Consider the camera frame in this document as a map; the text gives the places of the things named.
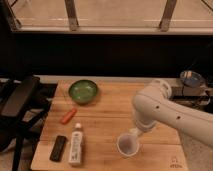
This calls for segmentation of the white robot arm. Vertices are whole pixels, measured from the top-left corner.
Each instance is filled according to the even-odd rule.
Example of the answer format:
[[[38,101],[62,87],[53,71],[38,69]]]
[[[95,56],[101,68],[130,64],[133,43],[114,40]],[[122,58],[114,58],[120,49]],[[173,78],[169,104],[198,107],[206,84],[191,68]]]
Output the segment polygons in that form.
[[[161,122],[213,148],[213,115],[170,100],[172,89],[163,79],[154,79],[133,99],[133,120],[139,133]]]

